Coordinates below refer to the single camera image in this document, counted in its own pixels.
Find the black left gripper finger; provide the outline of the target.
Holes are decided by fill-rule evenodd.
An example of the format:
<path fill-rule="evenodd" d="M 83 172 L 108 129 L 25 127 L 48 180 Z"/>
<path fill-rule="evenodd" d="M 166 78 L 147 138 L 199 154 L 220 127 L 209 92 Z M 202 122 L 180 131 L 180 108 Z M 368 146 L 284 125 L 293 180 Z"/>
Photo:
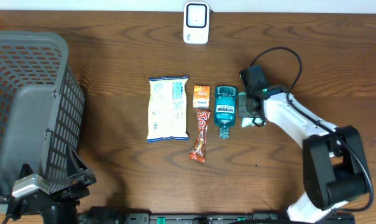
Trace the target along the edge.
<path fill-rule="evenodd" d="M 30 165 L 23 164 L 21 168 L 21 172 L 19 174 L 19 180 L 25 179 L 33 174 L 33 170 L 31 169 Z"/>
<path fill-rule="evenodd" d="M 67 147 L 66 172 L 73 182 L 89 186 L 96 183 L 94 172 L 81 160 L 72 145 Z"/>

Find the teal wet wipes pack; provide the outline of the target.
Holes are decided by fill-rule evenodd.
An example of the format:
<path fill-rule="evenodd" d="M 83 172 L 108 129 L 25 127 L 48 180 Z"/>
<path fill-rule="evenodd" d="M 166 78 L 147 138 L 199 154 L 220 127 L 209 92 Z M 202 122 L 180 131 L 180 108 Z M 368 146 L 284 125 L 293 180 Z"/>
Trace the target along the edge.
<path fill-rule="evenodd" d="M 262 127 L 266 125 L 266 122 L 259 116 L 252 116 L 247 112 L 246 107 L 246 93 L 240 92 L 238 95 L 238 117 L 242 119 L 241 126 L 243 128 L 249 126 Z"/>

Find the teal mouthwash bottle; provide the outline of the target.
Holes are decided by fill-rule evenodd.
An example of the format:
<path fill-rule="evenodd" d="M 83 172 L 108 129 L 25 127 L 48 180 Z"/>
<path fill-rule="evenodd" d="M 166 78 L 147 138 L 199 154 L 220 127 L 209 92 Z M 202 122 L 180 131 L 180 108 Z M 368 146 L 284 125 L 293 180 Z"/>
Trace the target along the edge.
<path fill-rule="evenodd" d="M 230 128 L 236 123 L 238 90 L 234 86 L 219 85 L 215 91 L 214 123 L 219 127 L 219 137 L 228 139 Z"/>

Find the small orange tissue pack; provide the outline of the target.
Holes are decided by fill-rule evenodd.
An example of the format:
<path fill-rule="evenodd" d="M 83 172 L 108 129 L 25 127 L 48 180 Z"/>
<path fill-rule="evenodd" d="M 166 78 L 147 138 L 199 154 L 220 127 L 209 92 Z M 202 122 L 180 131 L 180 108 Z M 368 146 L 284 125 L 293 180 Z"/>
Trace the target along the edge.
<path fill-rule="evenodd" d="M 193 89 L 193 107 L 207 109 L 210 106 L 210 86 L 195 85 Z"/>

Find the red orange candy bar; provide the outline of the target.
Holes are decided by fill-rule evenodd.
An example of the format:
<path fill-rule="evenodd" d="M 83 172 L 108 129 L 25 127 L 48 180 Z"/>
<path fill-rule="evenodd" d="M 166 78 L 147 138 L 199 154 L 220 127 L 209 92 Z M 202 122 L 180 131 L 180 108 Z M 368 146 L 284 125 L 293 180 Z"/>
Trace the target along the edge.
<path fill-rule="evenodd" d="M 190 159 L 204 163 L 206 161 L 206 135 L 208 130 L 210 110 L 196 110 L 198 136 L 190 152 Z"/>

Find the cream snack bag blue edges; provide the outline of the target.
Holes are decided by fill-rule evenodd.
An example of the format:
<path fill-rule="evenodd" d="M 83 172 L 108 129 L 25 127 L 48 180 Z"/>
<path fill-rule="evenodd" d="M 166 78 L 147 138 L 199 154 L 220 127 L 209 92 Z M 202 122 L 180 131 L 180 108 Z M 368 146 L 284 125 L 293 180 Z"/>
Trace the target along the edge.
<path fill-rule="evenodd" d="M 150 78 L 147 142 L 186 141 L 187 95 L 189 76 Z"/>

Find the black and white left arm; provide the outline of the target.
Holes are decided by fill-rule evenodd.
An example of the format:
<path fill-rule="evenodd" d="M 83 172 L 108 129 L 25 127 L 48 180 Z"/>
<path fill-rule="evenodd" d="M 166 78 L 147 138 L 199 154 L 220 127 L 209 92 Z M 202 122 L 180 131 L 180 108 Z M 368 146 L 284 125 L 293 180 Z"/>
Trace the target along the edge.
<path fill-rule="evenodd" d="M 48 224 L 125 222 L 120 210 L 111 207 L 91 207 L 86 213 L 78 213 L 80 199 L 89 195 L 88 187 L 96 183 L 96 177 L 71 145 L 66 147 L 66 176 L 73 183 L 51 193 L 49 182 L 33 173 L 30 165 L 23 164 L 3 224 L 19 220 L 24 215 L 40 215 Z"/>

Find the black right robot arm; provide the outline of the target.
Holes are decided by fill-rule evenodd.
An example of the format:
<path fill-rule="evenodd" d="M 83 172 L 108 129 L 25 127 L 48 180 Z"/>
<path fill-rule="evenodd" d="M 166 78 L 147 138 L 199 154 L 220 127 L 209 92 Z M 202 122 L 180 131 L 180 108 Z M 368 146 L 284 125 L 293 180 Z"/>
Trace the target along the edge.
<path fill-rule="evenodd" d="M 240 71 L 244 92 L 239 117 L 262 127 L 273 123 L 302 149 L 304 194 L 287 208 L 291 222 L 321 223 L 361 195 L 374 200 L 361 136 L 353 126 L 340 128 L 316 116 L 281 85 L 272 86 L 261 66 Z"/>

